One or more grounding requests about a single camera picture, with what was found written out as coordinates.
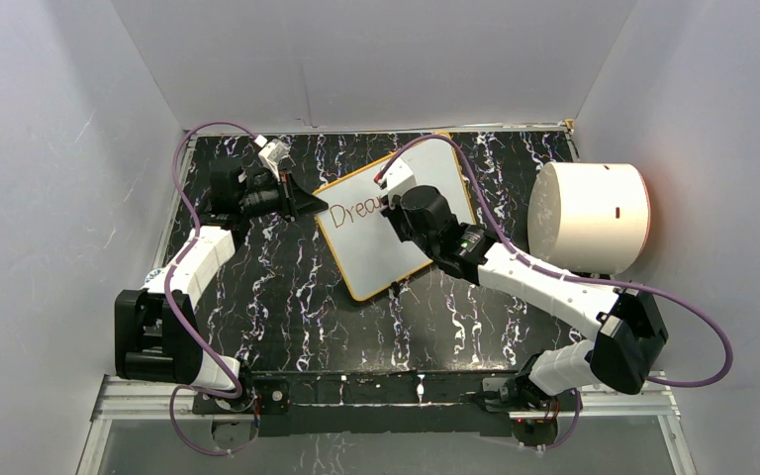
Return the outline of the white cylindrical container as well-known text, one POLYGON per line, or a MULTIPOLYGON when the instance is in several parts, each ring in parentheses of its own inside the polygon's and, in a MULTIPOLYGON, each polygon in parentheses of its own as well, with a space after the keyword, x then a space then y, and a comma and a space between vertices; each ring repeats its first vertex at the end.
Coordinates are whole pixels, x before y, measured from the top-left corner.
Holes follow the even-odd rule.
POLYGON ((573 272, 619 274, 642 253, 651 226, 646 183, 623 163, 549 162, 527 212, 532 256, 573 272))

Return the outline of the aluminium base frame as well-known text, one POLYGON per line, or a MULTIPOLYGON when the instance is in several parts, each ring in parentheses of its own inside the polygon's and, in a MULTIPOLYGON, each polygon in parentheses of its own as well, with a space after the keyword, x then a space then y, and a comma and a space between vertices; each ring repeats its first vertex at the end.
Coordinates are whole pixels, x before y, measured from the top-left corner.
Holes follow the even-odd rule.
POLYGON ((264 437, 257 420, 194 414, 195 395, 108 377, 92 416, 82 474, 692 474, 672 391, 635 396, 586 387, 555 440, 453 433, 264 437))

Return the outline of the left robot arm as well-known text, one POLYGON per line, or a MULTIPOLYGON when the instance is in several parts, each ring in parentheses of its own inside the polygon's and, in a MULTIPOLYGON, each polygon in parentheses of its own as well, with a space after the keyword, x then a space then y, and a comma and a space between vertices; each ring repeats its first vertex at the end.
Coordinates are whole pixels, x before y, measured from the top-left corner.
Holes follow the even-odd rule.
POLYGON ((183 247, 148 282, 124 290, 114 305, 115 367, 129 380, 176 383, 218 399, 233 412, 251 407, 254 383, 241 363, 218 354, 201 336, 197 305, 219 270, 236 254, 253 220, 287 222, 328 209, 291 171, 275 165, 246 171, 233 158, 213 162, 210 188, 183 247))

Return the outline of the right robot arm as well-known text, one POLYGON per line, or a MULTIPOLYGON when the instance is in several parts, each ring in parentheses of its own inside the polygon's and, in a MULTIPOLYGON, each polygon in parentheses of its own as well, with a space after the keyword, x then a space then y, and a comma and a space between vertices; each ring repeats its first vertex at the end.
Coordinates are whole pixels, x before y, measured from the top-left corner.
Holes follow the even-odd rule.
POLYGON ((445 274, 517 297, 582 335, 577 343, 533 355, 514 378, 484 384, 476 397, 483 409, 541 410, 567 390, 594 384, 626 395, 642 390, 668 340, 650 294, 523 264, 493 231, 459 222, 434 186, 385 193, 380 203, 398 239, 413 243, 445 274))

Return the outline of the yellow framed whiteboard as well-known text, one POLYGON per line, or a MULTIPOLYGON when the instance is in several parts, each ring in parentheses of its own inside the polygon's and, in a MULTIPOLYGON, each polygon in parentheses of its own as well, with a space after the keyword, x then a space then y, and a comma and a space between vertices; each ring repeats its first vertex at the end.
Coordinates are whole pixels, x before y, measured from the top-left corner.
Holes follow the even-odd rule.
MULTIPOLYGON (((430 265, 415 244, 398 239, 381 215, 381 189, 374 178, 391 157, 387 154, 371 161, 314 192, 329 205, 316 214, 316 220, 356 301, 368 300, 430 265)), ((419 184, 438 188, 459 222, 477 222, 463 169, 449 143, 419 142, 404 151, 395 165, 402 163, 412 169, 419 184)))

